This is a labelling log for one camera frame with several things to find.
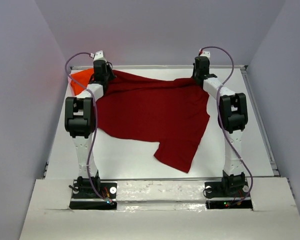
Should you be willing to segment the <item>dark red t shirt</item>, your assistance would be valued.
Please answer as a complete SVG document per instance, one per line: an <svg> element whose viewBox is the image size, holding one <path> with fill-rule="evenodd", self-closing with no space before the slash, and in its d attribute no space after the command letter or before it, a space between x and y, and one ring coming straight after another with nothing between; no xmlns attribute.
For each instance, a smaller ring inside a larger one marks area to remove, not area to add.
<svg viewBox="0 0 300 240"><path fill-rule="evenodd" d="M154 157L188 173L210 119L209 94L191 77L115 75L96 102L98 128L119 139L158 142Z"/></svg>

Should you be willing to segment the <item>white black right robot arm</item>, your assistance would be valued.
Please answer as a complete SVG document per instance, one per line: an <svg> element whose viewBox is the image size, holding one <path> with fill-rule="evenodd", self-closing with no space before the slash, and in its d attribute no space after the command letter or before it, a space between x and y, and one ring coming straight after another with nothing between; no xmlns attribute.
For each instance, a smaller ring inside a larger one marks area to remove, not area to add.
<svg viewBox="0 0 300 240"><path fill-rule="evenodd" d="M203 194L207 199L235 198L248 185L241 160L242 135L248 123L246 95L223 86L218 77L210 73L209 52L195 57L192 78L216 100L217 121L225 142L222 178L206 182Z"/></svg>

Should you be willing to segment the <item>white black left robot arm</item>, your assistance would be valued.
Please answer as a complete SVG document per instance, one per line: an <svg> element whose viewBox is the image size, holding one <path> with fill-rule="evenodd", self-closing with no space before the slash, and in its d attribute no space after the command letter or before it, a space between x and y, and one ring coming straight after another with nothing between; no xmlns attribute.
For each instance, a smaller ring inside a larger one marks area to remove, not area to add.
<svg viewBox="0 0 300 240"><path fill-rule="evenodd" d="M96 102L102 98L108 83L115 75L106 60L93 61L93 74L87 86L81 85L83 91L76 96L65 99L65 130L72 137L78 159L78 177L73 190L87 196L98 197L107 203L110 198L102 196L99 170L93 156L93 146L98 128Z"/></svg>

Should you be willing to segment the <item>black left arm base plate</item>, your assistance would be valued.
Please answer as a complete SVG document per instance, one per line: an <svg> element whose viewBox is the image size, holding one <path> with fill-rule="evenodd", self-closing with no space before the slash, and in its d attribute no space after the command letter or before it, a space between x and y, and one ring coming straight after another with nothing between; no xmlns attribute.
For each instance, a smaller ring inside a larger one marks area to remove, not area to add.
<svg viewBox="0 0 300 240"><path fill-rule="evenodd" d="M72 193L69 208L72 210L98 210L108 211L117 209L118 183L102 181L98 196L91 186L87 190L79 190L79 184L74 181L68 186Z"/></svg>

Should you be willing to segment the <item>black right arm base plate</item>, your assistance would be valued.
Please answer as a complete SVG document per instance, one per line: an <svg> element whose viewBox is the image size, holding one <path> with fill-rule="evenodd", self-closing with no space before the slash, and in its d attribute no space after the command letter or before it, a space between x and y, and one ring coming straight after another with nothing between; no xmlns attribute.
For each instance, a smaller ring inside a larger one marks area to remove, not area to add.
<svg viewBox="0 0 300 240"><path fill-rule="evenodd" d="M251 195L247 196L248 190L247 182L243 186L232 187L225 191L221 181L208 181L204 183L202 194L206 198L205 206L208 210L252 210L253 204Z"/></svg>

